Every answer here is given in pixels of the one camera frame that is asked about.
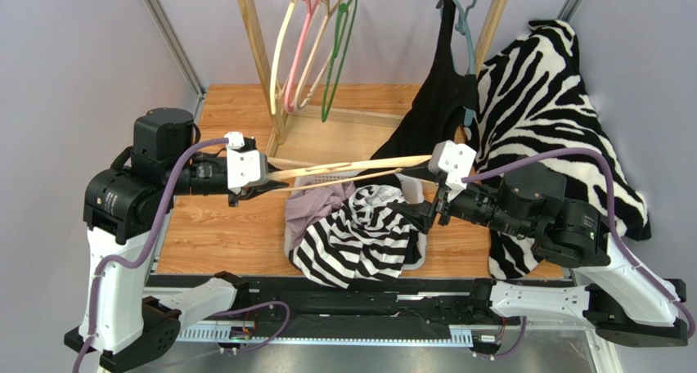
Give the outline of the beige wooden hanger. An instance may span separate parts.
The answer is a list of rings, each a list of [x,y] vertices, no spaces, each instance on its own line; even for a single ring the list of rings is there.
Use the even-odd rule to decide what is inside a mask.
[[[328,187],[342,182],[355,182],[368,178],[376,178],[387,175],[401,173],[403,170],[417,166],[424,162],[428,163],[431,155],[415,155],[398,158],[388,158],[381,160],[362,160],[356,162],[343,162],[335,164],[319,164],[300,169],[288,169],[276,171],[268,174],[268,181],[283,182],[290,178],[312,177],[317,175],[328,175],[332,173],[347,173],[349,171],[362,171],[368,169],[382,169],[382,172],[371,173],[362,176],[345,178],[335,181],[322,182],[313,185],[283,187],[278,192],[291,192],[314,189],[318,187]]]

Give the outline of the black tank top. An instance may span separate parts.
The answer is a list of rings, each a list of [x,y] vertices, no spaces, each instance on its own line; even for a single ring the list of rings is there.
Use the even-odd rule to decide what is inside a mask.
[[[477,107],[476,78],[456,70],[452,34],[456,0],[442,0],[434,60],[401,123],[371,156],[374,160],[430,155],[440,142],[453,140],[467,110]]]
[[[408,232],[407,247],[404,265],[407,267],[419,267],[425,261],[426,235],[412,230]]]

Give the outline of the mauve pink tank top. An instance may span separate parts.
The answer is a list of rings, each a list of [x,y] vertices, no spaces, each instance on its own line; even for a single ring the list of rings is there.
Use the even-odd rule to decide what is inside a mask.
[[[340,209],[355,191],[352,182],[293,191],[286,200],[284,253],[288,255],[300,244],[310,225]]]

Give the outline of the striped tank top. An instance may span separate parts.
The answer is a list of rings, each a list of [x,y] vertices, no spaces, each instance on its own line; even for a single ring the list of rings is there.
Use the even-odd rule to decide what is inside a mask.
[[[396,281],[402,274],[408,232],[416,230],[387,207],[403,203],[398,184],[366,185],[340,209],[310,225],[287,256],[317,284],[345,289],[358,279]]]

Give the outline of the cream hanger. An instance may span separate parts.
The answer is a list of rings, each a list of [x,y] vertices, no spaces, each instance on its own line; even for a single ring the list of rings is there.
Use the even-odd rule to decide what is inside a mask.
[[[290,0],[286,13],[281,22],[281,27],[277,33],[277,40],[272,54],[271,65],[271,83],[269,84],[269,99],[271,101],[270,112],[271,116],[280,116],[283,107],[281,106],[281,96],[286,92],[288,79],[290,74],[280,74],[282,67],[282,57],[284,54],[284,46],[286,44],[286,35],[290,26],[291,18],[295,12],[295,8],[301,0]]]

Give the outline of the grey blue hanger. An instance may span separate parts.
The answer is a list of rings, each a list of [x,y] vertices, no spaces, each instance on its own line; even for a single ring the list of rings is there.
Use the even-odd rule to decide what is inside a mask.
[[[464,8],[459,0],[452,0],[455,8],[457,10],[457,20],[454,25],[454,30],[459,32],[462,36],[465,37],[466,41],[466,47],[467,47],[467,56],[468,56],[468,68],[467,68],[467,75],[470,76],[471,78],[476,77],[476,68],[475,68],[475,47],[474,47],[474,40],[473,36],[471,33],[470,25],[468,22],[468,16],[470,13],[470,10],[475,8],[477,5],[478,0],[472,0],[471,3]]]

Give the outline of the green hanger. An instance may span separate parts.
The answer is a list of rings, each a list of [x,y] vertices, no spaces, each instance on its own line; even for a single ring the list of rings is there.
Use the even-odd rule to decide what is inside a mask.
[[[358,0],[339,0],[337,7],[333,47],[330,54],[326,86],[322,94],[321,121],[328,120],[334,103],[337,86],[344,67],[346,54],[356,19]]]

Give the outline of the light pink hanger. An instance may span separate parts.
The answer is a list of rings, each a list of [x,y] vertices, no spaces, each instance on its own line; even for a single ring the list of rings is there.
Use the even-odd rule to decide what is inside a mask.
[[[322,12],[323,17],[322,17],[321,25],[318,28],[317,36],[314,39],[314,43],[313,43],[312,48],[308,54],[308,59],[305,63],[305,66],[303,67],[303,72],[300,75],[300,78],[304,81],[304,86],[302,87],[301,90],[299,90],[295,94],[295,100],[300,101],[303,108],[312,99],[315,91],[317,90],[317,87],[319,86],[319,83],[326,76],[331,53],[329,53],[327,55],[326,60],[324,61],[322,67],[317,71],[317,77],[314,79],[313,83],[309,87],[309,90],[308,90],[305,98],[300,97],[303,94],[303,90],[306,87],[306,83],[308,81],[309,74],[312,73],[312,71],[313,71],[313,65],[315,63],[315,60],[317,59],[318,51],[319,51],[320,46],[322,44],[322,39],[324,38],[326,29],[328,28],[329,23],[332,20],[332,18],[336,16],[338,4],[339,4],[339,0],[334,0],[334,1],[330,0],[329,4],[328,4],[328,7],[330,8],[329,14],[326,15],[325,13]]]

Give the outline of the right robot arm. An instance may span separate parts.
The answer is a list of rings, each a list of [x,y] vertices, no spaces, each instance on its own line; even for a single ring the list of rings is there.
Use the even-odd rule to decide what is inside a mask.
[[[633,348],[683,347],[695,334],[686,310],[685,283],[664,280],[641,265],[614,237],[591,204],[566,196],[566,179],[538,160],[499,168],[496,188],[482,177],[462,189],[446,185],[437,171],[434,201],[394,204],[419,231],[458,218],[506,236],[529,238],[532,251],[572,269],[587,283],[569,287],[516,285],[477,280],[468,298],[475,312],[498,317],[543,318],[592,328],[602,339]]]

